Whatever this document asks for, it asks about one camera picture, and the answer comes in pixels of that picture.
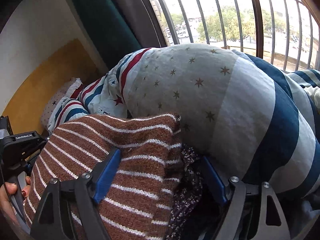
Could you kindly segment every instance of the dark green curtain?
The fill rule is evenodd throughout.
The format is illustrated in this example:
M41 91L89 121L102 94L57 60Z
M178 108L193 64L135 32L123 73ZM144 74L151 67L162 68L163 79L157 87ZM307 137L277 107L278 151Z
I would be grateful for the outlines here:
M113 68L126 54L141 49L112 0L72 0L102 59Z

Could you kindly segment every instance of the human hand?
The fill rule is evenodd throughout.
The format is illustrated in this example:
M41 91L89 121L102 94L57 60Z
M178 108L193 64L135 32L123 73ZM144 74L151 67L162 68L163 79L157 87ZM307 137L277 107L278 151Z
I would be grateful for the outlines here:
M29 176L26 176L26 183L27 185L21 190L22 195L26 198L29 195L30 189L31 189L31 178ZM13 195L16 193L18 187L16 184L6 182L7 190L9 195ZM6 214L14 221L17 222L17 218L15 216L15 212L13 211L13 207L11 206L11 203L9 201L9 198L7 196L7 193L5 191L4 185L0 188L0 208L6 212Z

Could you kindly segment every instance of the brown striped sweater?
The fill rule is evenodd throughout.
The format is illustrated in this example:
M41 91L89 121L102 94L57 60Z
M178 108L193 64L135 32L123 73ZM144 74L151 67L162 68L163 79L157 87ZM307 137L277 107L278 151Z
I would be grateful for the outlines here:
M175 136L179 125L180 117L174 114L131 120L88 115L60 125L32 170L31 192L24 206L28 224L51 178L76 179L116 146L122 159L98 206L111 239L163 239L173 191L182 175L181 143ZM72 217L78 238L85 239L76 206L72 206Z

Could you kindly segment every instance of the blanket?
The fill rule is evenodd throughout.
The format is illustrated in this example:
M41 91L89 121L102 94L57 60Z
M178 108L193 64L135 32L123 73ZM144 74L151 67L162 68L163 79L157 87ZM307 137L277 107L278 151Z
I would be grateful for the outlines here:
M87 115L60 125L32 170L31 191L24 205L32 224L41 196L52 177L77 179L103 161L111 147L121 149L121 162L107 196L98 205L112 240L163 239L182 177L180 117L162 114L122 120ZM76 205L71 215L79 239L85 239Z
M268 181L279 197L303 197L320 185L318 113L303 89L319 80L316 70L286 74L262 59L206 44L141 49L77 100L63 98L48 130L88 113L177 112L182 140L209 153L227 176Z

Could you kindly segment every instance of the red stripe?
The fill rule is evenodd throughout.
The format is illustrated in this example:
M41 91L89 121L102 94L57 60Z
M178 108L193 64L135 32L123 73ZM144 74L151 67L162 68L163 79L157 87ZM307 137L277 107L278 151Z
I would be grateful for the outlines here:
M141 59L142 55L146 51L148 51L149 49L151 49L151 48L145 49L144 51L135 55L134 58L129 62L127 68L122 72L122 75L121 75L121 95L122 95L122 98L123 98L123 89L124 89L125 81L127 79L127 74L134 67L134 65L136 65L138 63L138 61Z
M70 98L76 99L76 98L79 96L80 92L83 90L83 88L84 88L84 85L81 84L81 86L78 87L78 88L72 93L72 95L71 95Z
M94 87L100 82L101 79L102 79L102 78L98 79L91 87L89 87L87 90L83 91L83 94L82 94L82 96L81 96L81 101L83 100L84 96L85 96L87 93L91 92L91 91L94 89Z
M66 105L66 106L63 108L63 110L61 111L60 116L59 116L59 119L58 119L58 122L57 122L57 125L56 125L55 127L57 127L57 126L60 124L61 118L62 118L64 112L66 111L66 109L67 109L69 106L72 106L72 105L81 105L81 106L82 106L82 104L81 104L80 102L72 102L72 103Z

